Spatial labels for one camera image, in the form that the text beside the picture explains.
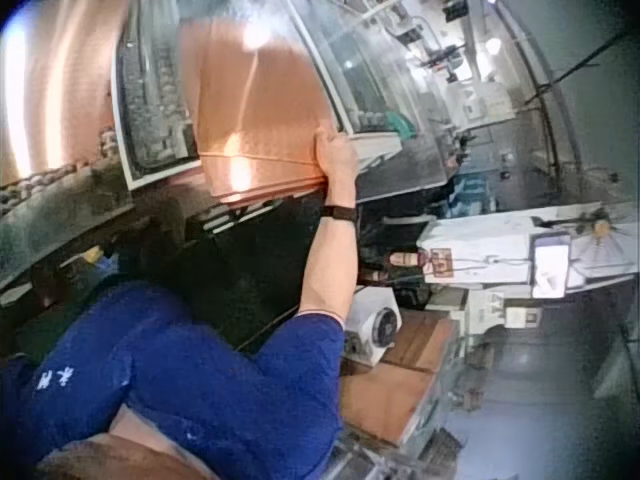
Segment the black wristband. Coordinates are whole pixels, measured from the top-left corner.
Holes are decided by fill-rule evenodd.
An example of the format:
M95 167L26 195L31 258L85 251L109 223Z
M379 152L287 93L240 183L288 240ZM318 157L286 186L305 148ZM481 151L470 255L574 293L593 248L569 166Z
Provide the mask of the black wristband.
M335 205L327 205L322 210L323 217L331 217L335 220L345 220L354 225L358 221L358 211L355 208L338 207Z

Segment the copper sheet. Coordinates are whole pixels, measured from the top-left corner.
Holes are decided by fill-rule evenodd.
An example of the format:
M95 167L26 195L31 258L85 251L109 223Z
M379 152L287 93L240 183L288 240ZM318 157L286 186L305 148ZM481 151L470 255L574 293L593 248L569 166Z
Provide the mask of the copper sheet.
M287 182L315 185L323 176L315 131L334 128L306 50L281 38L249 50L246 28L198 21L180 34L198 152L211 194L223 201L257 190L277 195Z
M0 184L99 158L100 131L113 126L111 61L127 8L128 0L49 0L15 17L2 39L0 83L20 81L12 95L24 95L8 99L3 88L0 104L24 116L0 113Z
M228 203L231 208L242 208L249 205L255 205L256 203L263 203L269 200L274 200L276 198L284 198L299 193L311 192L312 190L316 190L321 186L322 183L315 182L310 184L301 184L297 187L292 187L284 190L277 190L276 192L271 192L265 195L244 196L242 194L236 194L226 198L224 203Z
M206 27L190 27L195 28L190 41L205 37ZM210 26L199 87L187 91L189 104L198 98L198 151L314 164L315 130L321 123L331 125L332 116L313 63L302 47L281 38L246 49L246 28L219 20ZM193 50L197 55L198 48ZM198 68L198 62L183 68Z
M306 191L324 185L324 178L305 180L302 182L291 182L288 184L278 185L276 187L267 187L259 190L252 190L244 193L234 193L226 197L220 197L218 200L222 203L237 203L239 201L267 201L291 195L290 192Z
M202 156L205 180L214 197L224 197L286 182L322 177L316 165L258 160L247 157Z

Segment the display screen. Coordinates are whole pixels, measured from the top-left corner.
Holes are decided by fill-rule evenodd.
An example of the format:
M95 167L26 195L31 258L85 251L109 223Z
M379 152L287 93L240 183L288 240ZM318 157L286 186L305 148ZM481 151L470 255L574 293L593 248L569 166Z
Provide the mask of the display screen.
M562 298L569 274L571 237L538 237L533 244L533 298Z

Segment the ceiling light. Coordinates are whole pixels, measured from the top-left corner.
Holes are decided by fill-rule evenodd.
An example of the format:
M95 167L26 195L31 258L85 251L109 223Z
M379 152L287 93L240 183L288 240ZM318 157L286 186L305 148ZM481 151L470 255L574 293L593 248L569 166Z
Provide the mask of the ceiling light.
M487 40L486 47L487 52L489 52L491 55L497 55L500 51L500 47L502 47L502 41L500 41L499 38L491 38Z
M271 38L271 31L258 24L250 23L244 31L245 50L257 50L264 46Z

